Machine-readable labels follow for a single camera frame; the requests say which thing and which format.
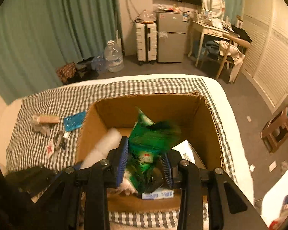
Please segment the grey mini fridge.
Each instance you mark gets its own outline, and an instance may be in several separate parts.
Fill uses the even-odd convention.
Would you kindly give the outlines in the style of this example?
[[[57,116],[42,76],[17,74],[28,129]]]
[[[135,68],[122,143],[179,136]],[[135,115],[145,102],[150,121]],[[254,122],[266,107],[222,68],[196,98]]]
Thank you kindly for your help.
[[[188,23],[184,14],[158,12],[158,62],[181,63],[185,53]]]

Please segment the green snack bag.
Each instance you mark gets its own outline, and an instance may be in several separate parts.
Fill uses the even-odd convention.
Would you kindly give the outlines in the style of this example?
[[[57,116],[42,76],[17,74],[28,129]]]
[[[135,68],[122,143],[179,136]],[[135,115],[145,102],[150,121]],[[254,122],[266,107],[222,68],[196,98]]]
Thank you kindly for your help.
[[[136,192],[152,193],[162,185],[153,178],[159,157],[168,153],[181,136],[181,130],[172,121],[153,122],[138,109],[137,121],[128,138],[129,158],[126,165],[128,179]]]

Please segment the checkered green white cloth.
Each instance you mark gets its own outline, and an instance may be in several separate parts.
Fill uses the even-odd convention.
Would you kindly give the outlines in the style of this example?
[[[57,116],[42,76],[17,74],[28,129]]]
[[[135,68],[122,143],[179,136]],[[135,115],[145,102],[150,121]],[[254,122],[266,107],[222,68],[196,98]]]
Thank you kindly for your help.
[[[7,146],[7,168],[11,171],[27,169],[37,165],[60,170],[75,162],[76,142],[80,130],[74,130],[66,140],[66,149],[54,156],[47,153],[47,143],[64,130],[63,120],[82,111],[100,99],[116,98],[136,94],[189,94],[204,96],[212,110],[213,119],[221,139],[221,165],[232,178],[236,178],[229,133],[221,112],[230,112],[231,107],[220,85],[209,78],[192,77],[148,77],[135,80],[97,81],[84,85],[49,89],[20,100],[16,122]],[[58,124],[36,124],[34,114],[60,117]]]

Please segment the large clear water bottle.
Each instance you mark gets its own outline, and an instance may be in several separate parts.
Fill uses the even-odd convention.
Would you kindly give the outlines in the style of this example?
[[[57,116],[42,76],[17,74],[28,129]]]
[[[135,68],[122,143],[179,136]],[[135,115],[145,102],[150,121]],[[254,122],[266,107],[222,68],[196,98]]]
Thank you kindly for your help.
[[[104,58],[108,63],[109,72],[119,72],[124,68],[123,54],[116,41],[109,40],[104,49]]]

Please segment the green white box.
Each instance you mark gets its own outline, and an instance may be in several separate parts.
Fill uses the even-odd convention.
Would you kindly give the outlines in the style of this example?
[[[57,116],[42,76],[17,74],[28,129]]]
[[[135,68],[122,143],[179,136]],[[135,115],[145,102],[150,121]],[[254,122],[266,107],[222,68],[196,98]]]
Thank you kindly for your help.
[[[190,161],[191,163],[197,165],[201,169],[206,169],[203,161],[201,160],[201,158],[199,157],[199,155],[194,150],[194,148],[192,147],[192,145],[189,143],[188,140],[179,143],[172,149],[178,151],[182,159]]]

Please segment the beige small carton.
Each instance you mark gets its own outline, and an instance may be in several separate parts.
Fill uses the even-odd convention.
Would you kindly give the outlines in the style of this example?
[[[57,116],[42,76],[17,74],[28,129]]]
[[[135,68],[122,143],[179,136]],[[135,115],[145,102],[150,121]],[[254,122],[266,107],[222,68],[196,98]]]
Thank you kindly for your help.
[[[55,115],[34,114],[32,121],[36,124],[58,124],[60,117]]]

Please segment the brown patterned bag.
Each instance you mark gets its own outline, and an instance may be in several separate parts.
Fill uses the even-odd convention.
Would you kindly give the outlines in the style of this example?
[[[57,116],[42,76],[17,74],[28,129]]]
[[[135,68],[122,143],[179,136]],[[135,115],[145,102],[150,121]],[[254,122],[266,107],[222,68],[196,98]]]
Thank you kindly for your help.
[[[76,74],[76,64],[68,63],[58,69],[56,69],[56,74],[59,77],[63,85],[69,84]]]

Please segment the wooden chair with clothes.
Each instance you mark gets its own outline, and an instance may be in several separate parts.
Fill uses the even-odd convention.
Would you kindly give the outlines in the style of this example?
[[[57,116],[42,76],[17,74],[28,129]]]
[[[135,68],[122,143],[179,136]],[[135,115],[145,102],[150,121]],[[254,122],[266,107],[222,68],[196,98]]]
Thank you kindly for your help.
[[[200,62],[200,67],[205,61],[213,61],[219,64],[216,79],[219,78],[224,68],[230,70],[229,83],[233,84],[240,72],[250,48],[252,40],[250,37],[241,38],[232,34],[224,33],[225,39],[210,40],[205,44],[205,50]]]

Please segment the white oval mirror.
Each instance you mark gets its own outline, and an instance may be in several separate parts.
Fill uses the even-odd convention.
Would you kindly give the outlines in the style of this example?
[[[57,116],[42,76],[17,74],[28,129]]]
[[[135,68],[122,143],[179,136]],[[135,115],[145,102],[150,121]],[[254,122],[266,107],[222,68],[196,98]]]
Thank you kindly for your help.
[[[212,13],[212,18],[219,18],[223,13],[223,0],[204,0],[204,8]]]

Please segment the small wooden stool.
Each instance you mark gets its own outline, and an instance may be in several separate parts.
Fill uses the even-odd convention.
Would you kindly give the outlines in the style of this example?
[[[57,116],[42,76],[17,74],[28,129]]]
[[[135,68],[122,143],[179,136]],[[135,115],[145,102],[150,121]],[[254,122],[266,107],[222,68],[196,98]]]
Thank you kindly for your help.
[[[268,121],[260,132],[260,138],[269,153],[276,152],[288,139],[288,107]]]

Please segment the white round ribbed disc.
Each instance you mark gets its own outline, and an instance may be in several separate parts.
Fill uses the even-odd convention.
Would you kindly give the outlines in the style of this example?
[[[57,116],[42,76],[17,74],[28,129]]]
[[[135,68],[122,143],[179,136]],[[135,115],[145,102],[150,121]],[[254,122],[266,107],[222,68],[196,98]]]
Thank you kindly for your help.
[[[108,130],[85,157],[80,169],[90,168],[102,159],[106,159],[110,150],[118,148],[121,138],[122,135],[117,129],[111,128]]]

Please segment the blue white tissue pack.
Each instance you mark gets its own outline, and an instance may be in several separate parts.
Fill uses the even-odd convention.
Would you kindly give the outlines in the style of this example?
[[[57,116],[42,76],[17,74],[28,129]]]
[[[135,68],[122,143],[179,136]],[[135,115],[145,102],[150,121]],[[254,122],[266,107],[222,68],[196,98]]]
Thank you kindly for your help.
[[[152,193],[141,194],[143,200],[158,200],[158,199],[169,199],[174,197],[174,190],[167,188],[158,188]]]

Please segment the white suitcase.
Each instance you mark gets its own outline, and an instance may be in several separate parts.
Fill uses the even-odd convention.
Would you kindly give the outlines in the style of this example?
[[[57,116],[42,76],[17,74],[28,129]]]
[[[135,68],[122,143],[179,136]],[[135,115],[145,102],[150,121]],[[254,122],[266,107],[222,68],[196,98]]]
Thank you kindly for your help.
[[[157,60],[156,23],[136,23],[137,59],[139,65]]]

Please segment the blue foil packet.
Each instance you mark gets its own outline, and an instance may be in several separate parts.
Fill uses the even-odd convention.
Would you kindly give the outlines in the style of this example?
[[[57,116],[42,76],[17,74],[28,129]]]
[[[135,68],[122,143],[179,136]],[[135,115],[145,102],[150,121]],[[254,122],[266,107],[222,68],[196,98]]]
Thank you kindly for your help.
[[[85,116],[86,112],[82,111],[80,113],[65,117],[63,120],[65,131],[70,132],[80,128],[83,124]]]

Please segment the white dressing table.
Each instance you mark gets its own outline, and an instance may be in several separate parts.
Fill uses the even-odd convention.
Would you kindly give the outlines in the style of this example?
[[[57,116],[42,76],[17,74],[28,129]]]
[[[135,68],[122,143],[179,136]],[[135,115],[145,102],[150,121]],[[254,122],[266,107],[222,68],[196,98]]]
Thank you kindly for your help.
[[[223,36],[229,34],[230,36],[238,37],[239,35],[233,31],[219,29],[207,24],[196,22],[193,19],[189,21],[189,53],[188,57],[194,60],[195,66],[198,66],[202,48],[208,40],[226,40]]]

